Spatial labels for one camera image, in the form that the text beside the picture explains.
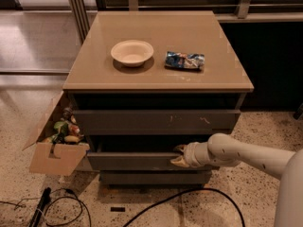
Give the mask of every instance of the robotic hand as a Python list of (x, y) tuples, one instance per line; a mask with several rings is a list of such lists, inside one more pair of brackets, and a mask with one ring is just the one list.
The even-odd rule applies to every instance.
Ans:
[(302, 226), (303, 150), (292, 152), (246, 144), (222, 133), (212, 135), (207, 142), (194, 142), (176, 149), (183, 152), (171, 160), (177, 166), (236, 166), (245, 162), (279, 179), (275, 227)]

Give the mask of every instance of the white bowl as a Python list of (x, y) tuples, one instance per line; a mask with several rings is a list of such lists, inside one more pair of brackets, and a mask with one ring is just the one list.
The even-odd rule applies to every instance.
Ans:
[(153, 48), (147, 42), (129, 40), (116, 44), (111, 55), (125, 66), (137, 67), (153, 55)]

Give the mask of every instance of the drawer front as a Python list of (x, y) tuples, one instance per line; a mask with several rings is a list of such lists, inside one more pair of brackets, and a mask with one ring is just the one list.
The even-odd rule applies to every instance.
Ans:
[(144, 171), (101, 171), (104, 184), (205, 184), (211, 171), (144, 172)]
[(88, 160), (94, 170), (197, 170), (211, 169), (203, 166), (194, 169), (175, 166), (170, 159), (178, 157), (176, 152), (89, 152)]
[(239, 110), (74, 111), (85, 135), (211, 134), (233, 129)]

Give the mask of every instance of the floor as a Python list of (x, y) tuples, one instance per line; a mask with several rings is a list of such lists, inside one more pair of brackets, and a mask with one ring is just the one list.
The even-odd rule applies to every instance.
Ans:
[[(0, 11), (0, 68), (69, 69), (80, 49), (73, 17), (69, 12)], [(123, 226), (145, 207), (179, 193), (182, 189), (112, 189), (102, 185), (97, 172), (77, 171), (70, 177), (29, 173), (35, 147), (22, 151), (50, 99), (62, 89), (66, 76), (0, 75), (0, 226), (27, 226), (43, 191), (70, 188), (82, 200), (92, 226)], [(242, 113), (232, 132), (236, 139), (271, 148), (298, 151), (303, 148), (303, 120), (292, 112)], [(229, 195), (243, 213), (246, 226), (273, 226), (279, 181), (241, 163), (212, 172), (207, 187)], [(63, 191), (51, 194), (55, 200)], [(124, 208), (122, 212), (112, 207)], [(76, 216), (79, 204), (70, 199), (57, 202), (46, 215), (50, 224)], [(89, 226), (85, 210), (68, 226)], [(130, 226), (196, 227), (241, 226), (234, 206), (209, 191), (192, 192), (158, 205)]]

